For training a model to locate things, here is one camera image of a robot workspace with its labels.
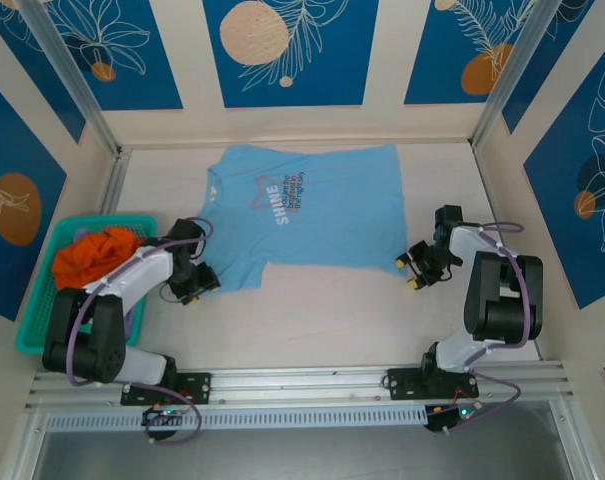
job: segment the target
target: white table surface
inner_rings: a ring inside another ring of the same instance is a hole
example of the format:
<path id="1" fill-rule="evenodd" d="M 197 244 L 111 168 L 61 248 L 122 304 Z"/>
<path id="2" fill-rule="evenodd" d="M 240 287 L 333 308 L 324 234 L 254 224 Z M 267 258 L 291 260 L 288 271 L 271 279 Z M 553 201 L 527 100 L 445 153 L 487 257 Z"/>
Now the white table surface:
<path id="1" fill-rule="evenodd" d="M 353 148 L 362 146 L 281 150 Z M 223 152 L 133 151 L 118 212 L 151 214 L 165 233 L 176 218 L 199 212 L 206 169 Z M 398 154 L 409 245 L 431 240 L 434 212 L 444 204 L 461 205 L 468 221 L 493 220 L 467 143 L 402 144 Z M 416 363 L 434 341 L 463 325 L 470 266 L 453 273 L 452 281 L 415 292 L 402 278 L 373 269 L 269 264 L 259 289 L 209 295 L 186 307 L 164 302 L 156 288 L 138 346 L 174 356 L 182 369 Z M 529 342 L 486 358 L 537 360 L 538 354 Z"/>

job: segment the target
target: orange garment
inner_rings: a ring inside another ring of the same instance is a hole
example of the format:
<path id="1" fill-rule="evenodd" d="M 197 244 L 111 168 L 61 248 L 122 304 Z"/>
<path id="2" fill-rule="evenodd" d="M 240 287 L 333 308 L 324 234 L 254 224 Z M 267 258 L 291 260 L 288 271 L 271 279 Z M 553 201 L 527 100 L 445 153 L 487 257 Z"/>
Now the orange garment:
<path id="1" fill-rule="evenodd" d="M 53 261 L 53 278 L 58 290 L 82 288 L 129 259 L 144 242 L 125 228 L 107 228 L 91 233 L 60 250 Z"/>

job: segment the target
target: metal bracket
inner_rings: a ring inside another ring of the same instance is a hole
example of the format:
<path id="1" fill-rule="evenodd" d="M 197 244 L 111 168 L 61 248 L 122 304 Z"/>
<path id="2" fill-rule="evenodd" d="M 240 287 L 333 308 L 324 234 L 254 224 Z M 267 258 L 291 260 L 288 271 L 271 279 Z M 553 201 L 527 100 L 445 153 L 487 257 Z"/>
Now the metal bracket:
<path id="1" fill-rule="evenodd" d="M 210 373 L 178 373 L 174 390 L 185 396 L 196 405 L 209 404 L 209 392 L 211 391 Z M 145 390 L 138 387 L 122 389 L 120 405 L 123 407 L 152 406 L 156 403 L 165 405 L 182 405 L 184 402 L 174 398 L 167 400 L 163 393 L 153 390 Z"/>
<path id="2" fill-rule="evenodd" d="M 480 396 L 477 380 L 468 373 L 451 373 L 436 369 L 425 376 L 421 368 L 391 368 L 388 373 L 391 400 L 449 400 L 459 391 L 462 398 Z"/>

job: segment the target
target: teal plastic basket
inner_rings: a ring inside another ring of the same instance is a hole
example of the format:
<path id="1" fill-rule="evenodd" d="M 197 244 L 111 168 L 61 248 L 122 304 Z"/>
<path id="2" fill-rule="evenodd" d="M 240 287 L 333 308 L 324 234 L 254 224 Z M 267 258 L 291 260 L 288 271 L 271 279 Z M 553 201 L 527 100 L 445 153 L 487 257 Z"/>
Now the teal plastic basket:
<path id="1" fill-rule="evenodd" d="M 158 223 L 153 217 L 146 215 L 99 215 L 90 217 L 74 217 L 61 221 L 55 227 L 51 242 L 46 251 L 42 267 L 29 299 L 29 305 L 18 334 L 17 347 L 24 353 L 42 354 L 46 334 L 49 329 L 49 319 L 53 309 L 53 300 L 58 292 L 53 280 L 51 268 L 55 255 L 61 249 L 73 243 L 75 233 L 85 228 L 92 232 L 101 232 L 105 228 L 121 227 L 132 231 L 139 237 L 154 237 L 158 231 Z M 140 327 L 144 315 L 145 298 L 135 307 L 133 328 L 127 345 L 133 346 L 140 337 Z M 84 325 L 81 331 L 90 331 L 90 325 Z"/>

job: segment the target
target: light blue t-shirt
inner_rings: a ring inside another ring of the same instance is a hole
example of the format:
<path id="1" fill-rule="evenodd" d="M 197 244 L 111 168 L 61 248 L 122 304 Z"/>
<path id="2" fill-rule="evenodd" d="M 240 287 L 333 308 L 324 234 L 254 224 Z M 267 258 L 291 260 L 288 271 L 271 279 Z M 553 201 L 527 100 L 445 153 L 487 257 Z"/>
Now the light blue t-shirt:
<path id="1" fill-rule="evenodd" d="M 202 256 L 219 291 L 260 286 L 267 262 L 374 267 L 407 249 L 395 146 L 307 155 L 237 145 L 208 170 Z"/>

